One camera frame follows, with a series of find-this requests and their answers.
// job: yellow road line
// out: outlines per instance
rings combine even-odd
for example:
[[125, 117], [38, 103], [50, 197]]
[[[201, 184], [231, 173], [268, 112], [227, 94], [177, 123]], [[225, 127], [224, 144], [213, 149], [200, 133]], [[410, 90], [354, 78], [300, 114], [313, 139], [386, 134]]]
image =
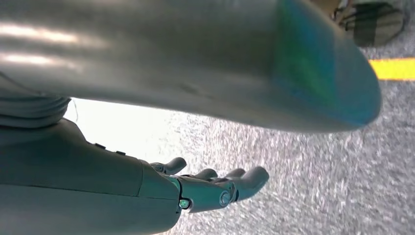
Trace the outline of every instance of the yellow road line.
[[379, 80], [415, 81], [415, 58], [369, 61]]

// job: bright light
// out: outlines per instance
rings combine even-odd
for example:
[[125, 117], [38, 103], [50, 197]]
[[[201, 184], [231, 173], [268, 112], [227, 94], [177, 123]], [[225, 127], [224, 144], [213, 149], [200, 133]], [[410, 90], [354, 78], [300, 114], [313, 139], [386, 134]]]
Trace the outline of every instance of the bright light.
[[23, 64], [48, 65], [53, 64], [53, 60], [42, 56], [27, 56], [27, 55], [6, 55], [3, 56], [4, 61]]
[[0, 24], [0, 35], [25, 37], [57, 43], [77, 43], [79, 41], [76, 36], [71, 34], [8, 24]]

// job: asphalt road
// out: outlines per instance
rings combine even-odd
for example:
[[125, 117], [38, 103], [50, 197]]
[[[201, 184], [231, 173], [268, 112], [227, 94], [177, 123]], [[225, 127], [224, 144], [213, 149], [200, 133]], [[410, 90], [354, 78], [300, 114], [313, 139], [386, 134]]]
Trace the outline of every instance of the asphalt road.
[[[368, 58], [414, 57], [414, 20], [385, 48], [364, 50]], [[381, 86], [381, 117], [353, 133], [296, 135], [84, 100], [76, 101], [77, 123], [89, 141], [110, 150], [149, 162], [184, 157], [183, 173], [256, 165], [269, 171], [253, 199], [184, 214], [167, 235], [415, 234], [415, 84]], [[67, 116], [76, 118], [73, 106]]]

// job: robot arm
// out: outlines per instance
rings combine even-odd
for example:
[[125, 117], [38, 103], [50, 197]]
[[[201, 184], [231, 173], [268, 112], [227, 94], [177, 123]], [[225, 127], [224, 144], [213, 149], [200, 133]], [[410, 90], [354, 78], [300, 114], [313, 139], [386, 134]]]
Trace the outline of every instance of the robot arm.
[[213, 170], [173, 176], [186, 166], [111, 152], [88, 143], [65, 119], [44, 128], [0, 131], [0, 230], [26, 235], [146, 235], [172, 228], [183, 209], [203, 212], [255, 195], [260, 167], [218, 178]]

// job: small button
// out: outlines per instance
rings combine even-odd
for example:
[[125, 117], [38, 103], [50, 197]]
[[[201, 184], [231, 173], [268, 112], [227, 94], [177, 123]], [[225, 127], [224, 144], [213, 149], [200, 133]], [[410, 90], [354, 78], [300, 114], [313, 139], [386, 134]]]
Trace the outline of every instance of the small button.
[[95, 143], [95, 146], [97, 146], [98, 148], [106, 149], [106, 147], [105, 147], [105, 146], [102, 146], [102, 145], [100, 145], [100, 144], [98, 144], [98, 143]]

